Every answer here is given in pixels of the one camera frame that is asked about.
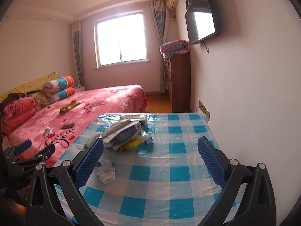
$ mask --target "baseboard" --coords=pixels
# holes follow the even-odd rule
[[[161,92],[146,92],[146,93],[145,93],[146,96],[150,96],[150,95],[159,95],[159,94],[165,94],[165,93],[161,93]]]

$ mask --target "yellow headboard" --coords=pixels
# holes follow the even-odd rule
[[[53,72],[50,75],[43,76],[41,78],[35,79],[31,82],[20,85],[20,86],[14,88],[14,89],[11,89],[10,91],[7,91],[6,93],[4,93],[2,95],[0,95],[0,101],[5,100],[8,96],[8,94],[11,93],[11,92],[12,93],[23,92],[23,93],[26,94],[27,92],[41,89],[44,82],[55,80],[55,79],[58,79],[58,78],[59,78],[58,74]]]

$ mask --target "folded cloth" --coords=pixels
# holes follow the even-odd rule
[[[190,45],[186,40],[174,40],[160,47],[160,52],[165,59],[170,59],[176,53],[185,54],[189,51]]]
[[[5,114],[4,118],[11,119],[17,117],[31,110],[35,104],[36,102],[34,101],[33,98],[29,98],[29,97],[19,98],[18,100],[10,103],[3,109],[3,112]]]
[[[61,108],[60,108],[60,111],[59,113],[62,115],[62,114],[65,114],[67,113],[68,111],[72,110],[73,108],[75,108],[76,106],[80,105],[80,102],[78,102],[77,100],[72,100],[70,103],[66,104],[66,105],[63,105]]]
[[[4,123],[7,125],[10,132],[16,130],[18,127],[23,125],[26,121],[28,121],[31,117],[33,117],[37,113],[35,108],[31,108],[31,110],[20,114],[19,116],[12,119],[4,119]]]
[[[45,93],[47,99],[51,104],[56,103],[62,99],[65,99],[71,96],[72,94],[75,94],[75,89],[72,87],[68,87],[67,89],[56,93]]]
[[[40,109],[50,105],[50,102],[47,99],[47,97],[46,97],[43,90],[38,91],[36,93],[29,94],[28,96],[35,100],[36,104],[35,104],[34,107],[37,111],[39,111]]]
[[[0,103],[0,118],[2,118],[4,116],[3,109],[6,106],[8,106],[13,101],[16,101],[19,98],[23,98],[23,97],[25,97],[25,93],[22,93],[22,92],[20,92],[20,93],[12,93],[12,92],[10,92],[7,95],[7,98]]]
[[[42,86],[44,93],[55,93],[62,91],[74,84],[74,79],[71,76],[65,76],[56,80],[45,82]]]

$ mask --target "table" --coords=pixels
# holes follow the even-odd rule
[[[120,115],[96,118],[56,165],[72,160],[91,137],[118,121]],[[198,225],[221,191],[198,153],[201,136],[218,148],[207,122],[195,113],[148,114],[144,130],[154,139],[153,144],[129,152],[106,148],[104,155],[115,167],[116,181],[104,185],[93,172],[79,189],[103,224]],[[76,222],[59,186],[57,192],[67,217]],[[227,221],[234,217],[240,201],[237,196]]]

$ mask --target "pillow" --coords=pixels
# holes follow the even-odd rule
[[[37,113],[35,108],[20,114],[19,116],[12,119],[4,119],[5,124],[7,125],[10,132],[16,130],[18,127],[22,126],[26,121],[33,117]]]
[[[49,100],[47,99],[45,93],[42,90],[33,94],[29,94],[28,96],[35,100],[36,105],[34,106],[34,108],[37,111],[50,105]]]
[[[56,92],[56,93],[45,93],[47,99],[52,104],[56,103],[62,99],[65,99],[73,94],[75,94],[75,89],[72,87],[68,87],[67,89]]]
[[[46,94],[62,91],[74,84],[74,79],[71,76],[65,76],[56,80],[45,82],[42,90]]]
[[[0,102],[0,118],[2,118],[4,116],[3,109],[6,106],[8,106],[13,101],[16,101],[19,98],[23,98],[23,97],[25,97],[25,94],[22,92],[21,93],[9,93],[7,98],[5,100],[3,100],[2,102]]]
[[[10,103],[3,109],[3,112],[5,114],[4,118],[11,119],[17,117],[31,110],[35,104],[36,103],[33,98],[30,97],[19,98],[18,100]]]

